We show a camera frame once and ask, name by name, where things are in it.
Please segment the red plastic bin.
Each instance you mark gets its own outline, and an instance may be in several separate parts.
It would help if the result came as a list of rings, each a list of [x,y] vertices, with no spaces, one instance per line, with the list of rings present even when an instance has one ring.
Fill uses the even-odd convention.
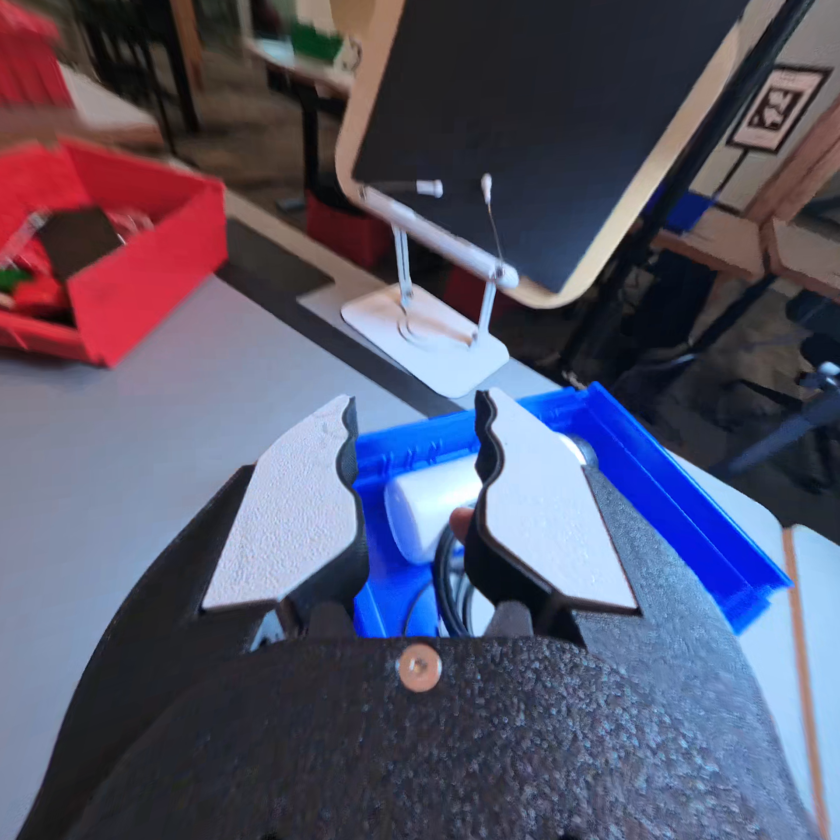
[[[33,213],[98,207],[147,217],[125,245],[68,279],[74,327],[10,311],[3,349],[112,368],[228,258],[224,184],[79,140],[1,156],[2,245]]]

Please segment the wooden-rimmed black board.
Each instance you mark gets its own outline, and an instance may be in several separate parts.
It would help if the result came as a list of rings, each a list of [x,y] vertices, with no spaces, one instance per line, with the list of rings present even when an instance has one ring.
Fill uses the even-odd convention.
[[[531,309],[581,298],[782,2],[374,2],[344,194]]]

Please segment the red ribbed bin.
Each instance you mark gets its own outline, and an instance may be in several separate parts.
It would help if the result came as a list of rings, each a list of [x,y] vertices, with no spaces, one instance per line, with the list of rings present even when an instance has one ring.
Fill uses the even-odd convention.
[[[39,14],[1,2],[3,109],[75,108],[56,56],[57,26]]]

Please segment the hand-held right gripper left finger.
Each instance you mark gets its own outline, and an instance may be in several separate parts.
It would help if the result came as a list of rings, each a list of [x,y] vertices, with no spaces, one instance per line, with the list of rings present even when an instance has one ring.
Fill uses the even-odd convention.
[[[288,600],[348,612],[370,572],[358,475],[355,399],[339,395],[255,462],[202,607]]]

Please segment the white cylindrical bottle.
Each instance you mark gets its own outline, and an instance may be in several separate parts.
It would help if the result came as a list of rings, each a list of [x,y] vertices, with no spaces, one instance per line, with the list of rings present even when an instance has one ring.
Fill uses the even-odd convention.
[[[502,420],[485,444],[488,479],[474,451],[389,480],[385,510],[396,547],[411,563],[429,563],[452,511],[477,507],[471,534],[479,552],[497,554],[550,591],[597,601],[620,563],[583,450],[534,418]]]

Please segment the blue plastic bin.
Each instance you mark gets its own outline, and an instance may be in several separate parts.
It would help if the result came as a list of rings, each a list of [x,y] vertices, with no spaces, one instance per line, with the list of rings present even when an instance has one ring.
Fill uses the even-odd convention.
[[[661,228],[677,235],[687,233],[697,225],[709,208],[715,206],[715,203],[714,196],[686,191],[668,212]]]
[[[593,446],[602,473],[695,572],[736,635],[770,608],[791,580],[603,387],[565,388],[519,403],[553,431]],[[418,635],[435,630],[431,572],[408,563],[385,514],[386,483],[477,452],[473,410],[363,434],[356,441],[370,574],[354,601],[362,637],[402,636],[413,613]]]

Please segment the grey side table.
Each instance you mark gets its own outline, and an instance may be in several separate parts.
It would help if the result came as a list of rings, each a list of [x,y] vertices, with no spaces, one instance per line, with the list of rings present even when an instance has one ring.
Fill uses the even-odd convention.
[[[100,83],[59,63],[82,136],[126,149],[159,150],[165,141],[157,119]]]

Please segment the framed marker sign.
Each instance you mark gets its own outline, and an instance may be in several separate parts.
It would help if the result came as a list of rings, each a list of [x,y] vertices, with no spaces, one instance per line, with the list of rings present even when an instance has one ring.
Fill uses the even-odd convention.
[[[774,66],[730,131],[727,147],[778,154],[832,74],[829,67]]]

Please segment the green plastic bin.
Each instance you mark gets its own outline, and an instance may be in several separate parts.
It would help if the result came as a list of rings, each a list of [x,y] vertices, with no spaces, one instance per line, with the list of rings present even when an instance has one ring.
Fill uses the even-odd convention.
[[[295,19],[290,24],[290,42],[297,56],[331,66],[343,47],[344,37],[338,33],[325,33]]]

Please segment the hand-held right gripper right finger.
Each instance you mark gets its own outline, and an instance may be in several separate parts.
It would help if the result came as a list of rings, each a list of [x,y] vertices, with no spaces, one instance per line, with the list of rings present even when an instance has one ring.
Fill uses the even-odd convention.
[[[470,582],[493,605],[520,602],[532,616],[638,614],[581,446],[496,387],[476,392],[475,414]]]

